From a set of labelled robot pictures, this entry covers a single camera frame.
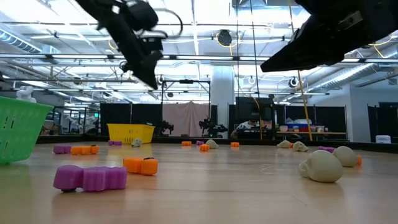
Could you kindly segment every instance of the plastic basket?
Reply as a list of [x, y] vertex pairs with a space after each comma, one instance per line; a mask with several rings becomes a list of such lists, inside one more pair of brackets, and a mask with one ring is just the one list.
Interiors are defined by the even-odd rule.
[[52, 108], [0, 96], [0, 164], [29, 158]]
[[154, 126], [146, 124], [107, 124], [109, 138], [112, 141], [122, 141], [123, 144], [131, 144], [135, 138], [142, 143], [150, 143], [154, 134]]

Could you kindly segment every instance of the purple toy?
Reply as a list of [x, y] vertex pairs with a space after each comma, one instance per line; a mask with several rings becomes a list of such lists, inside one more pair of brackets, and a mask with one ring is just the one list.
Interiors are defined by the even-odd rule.
[[122, 142], [122, 141], [112, 141], [112, 140], [109, 140], [109, 141], [108, 141], [108, 144], [109, 144], [110, 146], [121, 146], [121, 145], [123, 144], [123, 142]]
[[319, 149], [319, 150], [325, 150], [325, 151], [328, 151], [328, 152], [330, 152], [330, 153], [333, 153], [333, 152], [335, 151], [336, 148], [334, 148], [334, 147], [319, 146], [318, 149]]
[[61, 145], [56, 145], [54, 146], [53, 152], [55, 154], [70, 154], [70, 149], [71, 146], [61, 146]]
[[63, 192], [73, 192], [76, 188], [84, 191], [97, 192], [102, 190], [121, 190], [127, 184], [125, 167], [91, 167], [80, 168], [65, 165], [57, 169], [54, 187]]

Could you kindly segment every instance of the green basket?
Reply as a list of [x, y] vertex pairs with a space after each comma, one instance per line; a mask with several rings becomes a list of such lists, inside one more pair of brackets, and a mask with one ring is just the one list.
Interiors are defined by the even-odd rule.
[[52, 108], [0, 96], [0, 164], [29, 158]]

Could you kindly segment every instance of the pink curtain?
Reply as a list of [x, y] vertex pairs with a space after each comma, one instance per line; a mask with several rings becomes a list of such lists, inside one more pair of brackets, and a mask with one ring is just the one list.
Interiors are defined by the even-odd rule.
[[174, 125], [171, 136], [187, 134], [191, 137], [200, 137], [199, 121], [208, 116], [209, 105], [200, 105], [193, 102], [184, 104], [164, 104], [163, 120]]

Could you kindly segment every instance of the yellow basket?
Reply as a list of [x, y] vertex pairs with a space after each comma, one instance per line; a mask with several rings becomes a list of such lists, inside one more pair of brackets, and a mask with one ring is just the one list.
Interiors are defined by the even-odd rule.
[[107, 124], [109, 138], [112, 141], [122, 141], [123, 144], [131, 144], [135, 138], [142, 143], [150, 143], [154, 135], [154, 126], [146, 124]]

